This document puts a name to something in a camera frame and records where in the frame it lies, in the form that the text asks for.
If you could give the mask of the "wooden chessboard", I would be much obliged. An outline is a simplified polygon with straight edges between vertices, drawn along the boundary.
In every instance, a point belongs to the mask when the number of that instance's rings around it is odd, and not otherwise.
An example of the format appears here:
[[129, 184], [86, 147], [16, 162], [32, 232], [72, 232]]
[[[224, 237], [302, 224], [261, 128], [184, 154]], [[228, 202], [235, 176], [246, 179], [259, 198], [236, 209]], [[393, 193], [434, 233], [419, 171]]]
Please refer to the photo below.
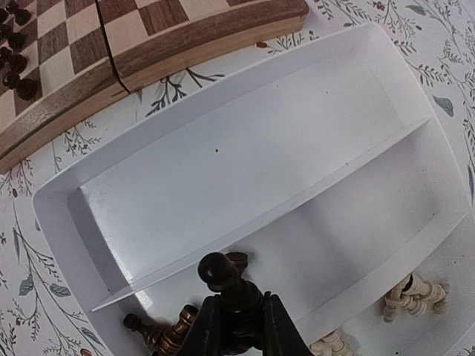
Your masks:
[[18, 73], [24, 101], [1, 88], [1, 172], [83, 119], [169, 74], [303, 27], [305, 1], [16, 1], [31, 13]]

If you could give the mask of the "dark chess piece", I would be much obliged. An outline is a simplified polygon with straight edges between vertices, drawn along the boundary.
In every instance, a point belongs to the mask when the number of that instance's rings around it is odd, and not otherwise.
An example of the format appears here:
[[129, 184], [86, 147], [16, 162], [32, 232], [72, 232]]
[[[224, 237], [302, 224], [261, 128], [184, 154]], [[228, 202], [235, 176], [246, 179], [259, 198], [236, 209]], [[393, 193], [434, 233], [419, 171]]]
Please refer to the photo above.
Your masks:
[[200, 279], [219, 294], [225, 355], [263, 348], [264, 296], [253, 282], [243, 278], [248, 264], [248, 255], [243, 252], [212, 252], [197, 267]]
[[15, 23], [19, 26], [26, 25], [30, 21], [31, 13], [24, 8], [20, 8], [18, 3], [14, 0], [9, 0], [7, 2], [5, 10], [10, 15], [13, 15]]
[[0, 48], [0, 61], [1, 69], [8, 66], [15, 73], [21, 73], [28, 64], [28, 59], [25, 56], [15, 54], [7, 47]]
[[6, 40], [8, 46], [14, 51], [22, 50], [25, 42], [25, 36], [20, 32], [14, 32], [11, 27], [1, 24], [0, 27], [1, 40]]

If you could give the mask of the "dark pawn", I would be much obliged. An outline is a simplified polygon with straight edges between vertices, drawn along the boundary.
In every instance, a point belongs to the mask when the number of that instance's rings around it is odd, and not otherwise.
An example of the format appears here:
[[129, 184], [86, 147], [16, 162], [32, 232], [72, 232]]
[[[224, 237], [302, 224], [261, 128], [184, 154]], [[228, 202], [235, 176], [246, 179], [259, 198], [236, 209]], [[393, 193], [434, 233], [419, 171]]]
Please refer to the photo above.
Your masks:
[[30, 78], [22, 79], [19, 74], [12, 71], [4, 75], [2, 84], [8, 89], [14, 90], [17, 96], [24, 101], [31, 100], [36, 95], [38, 87], [36, 81]]

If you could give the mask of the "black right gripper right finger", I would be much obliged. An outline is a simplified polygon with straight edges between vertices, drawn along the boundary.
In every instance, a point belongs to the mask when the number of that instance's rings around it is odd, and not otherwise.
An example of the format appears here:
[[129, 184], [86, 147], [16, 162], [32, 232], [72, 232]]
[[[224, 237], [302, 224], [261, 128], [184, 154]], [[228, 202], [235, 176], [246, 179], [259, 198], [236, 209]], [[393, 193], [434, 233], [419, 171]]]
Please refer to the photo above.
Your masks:
[[267, 291], [263, 305], [263, 355], [311, 355], [280, 297]]

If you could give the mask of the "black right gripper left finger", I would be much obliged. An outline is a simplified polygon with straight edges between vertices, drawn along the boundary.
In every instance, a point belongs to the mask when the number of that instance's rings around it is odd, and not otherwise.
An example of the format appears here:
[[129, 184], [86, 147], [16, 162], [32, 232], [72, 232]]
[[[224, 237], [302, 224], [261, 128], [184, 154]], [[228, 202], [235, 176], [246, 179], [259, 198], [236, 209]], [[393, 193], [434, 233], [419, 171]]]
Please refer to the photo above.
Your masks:
[[221, 356], [223, 355], [221, 340], [220, 297], [208, 296], [197, 313], [178, 356]]

